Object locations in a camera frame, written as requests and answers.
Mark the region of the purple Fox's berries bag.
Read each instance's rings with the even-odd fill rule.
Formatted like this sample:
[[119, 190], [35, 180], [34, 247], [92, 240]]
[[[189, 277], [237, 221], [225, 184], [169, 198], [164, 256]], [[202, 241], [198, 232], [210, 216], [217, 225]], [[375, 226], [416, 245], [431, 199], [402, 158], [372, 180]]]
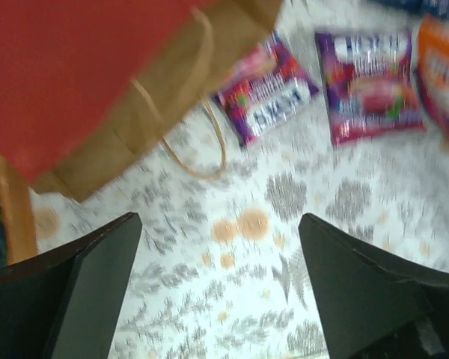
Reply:
[[316, 31], [332, 144], [423, 130], [412, 31]]
[[241, 147], [248, 147], [297, 115], [318, 87], [281, 38], [272, 33], [237, 61], [213, 99], [226, 114]]

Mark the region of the blue Doritos chip bag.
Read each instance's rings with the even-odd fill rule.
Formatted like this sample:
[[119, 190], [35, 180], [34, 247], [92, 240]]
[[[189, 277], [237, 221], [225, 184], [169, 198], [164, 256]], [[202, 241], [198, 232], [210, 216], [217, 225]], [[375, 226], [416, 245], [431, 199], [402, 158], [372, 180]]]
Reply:
[[411, 14], [428, 14], [439, 19], [449, 19], [449, 0], [376, 0], [376, 3]]

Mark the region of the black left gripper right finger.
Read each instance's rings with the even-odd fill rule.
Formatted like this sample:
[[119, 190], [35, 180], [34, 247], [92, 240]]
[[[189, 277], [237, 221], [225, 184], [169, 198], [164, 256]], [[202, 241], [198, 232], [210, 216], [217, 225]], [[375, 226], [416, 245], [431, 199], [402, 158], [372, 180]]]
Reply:
[[306, 213], [299, 237], [331, 358], [449, 358], [449, 274]]

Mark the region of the red paper bag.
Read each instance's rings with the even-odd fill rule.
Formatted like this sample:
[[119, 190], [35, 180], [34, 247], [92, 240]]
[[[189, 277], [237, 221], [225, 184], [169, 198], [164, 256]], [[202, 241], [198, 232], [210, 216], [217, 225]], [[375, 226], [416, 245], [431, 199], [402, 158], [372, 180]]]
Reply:
[[280, 1], [0, 1], [0, 155], [83, 201], [275, 27]]

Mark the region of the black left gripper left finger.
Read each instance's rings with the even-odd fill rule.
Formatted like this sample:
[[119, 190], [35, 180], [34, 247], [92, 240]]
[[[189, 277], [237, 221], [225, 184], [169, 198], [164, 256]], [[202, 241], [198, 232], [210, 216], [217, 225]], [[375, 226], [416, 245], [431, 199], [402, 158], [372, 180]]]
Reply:
[[107, 358], [141, 236], [128, 212], [0, 269], [0, 358]]

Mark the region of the orange Fox's fruits candy bag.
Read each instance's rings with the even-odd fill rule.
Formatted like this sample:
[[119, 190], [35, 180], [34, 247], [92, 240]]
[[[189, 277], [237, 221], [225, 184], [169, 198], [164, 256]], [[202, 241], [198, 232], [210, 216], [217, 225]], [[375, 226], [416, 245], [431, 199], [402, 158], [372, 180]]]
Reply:
[[417, 50], [422, 105], [449, 142], [449, 25], [426, 17], [419, 28]]

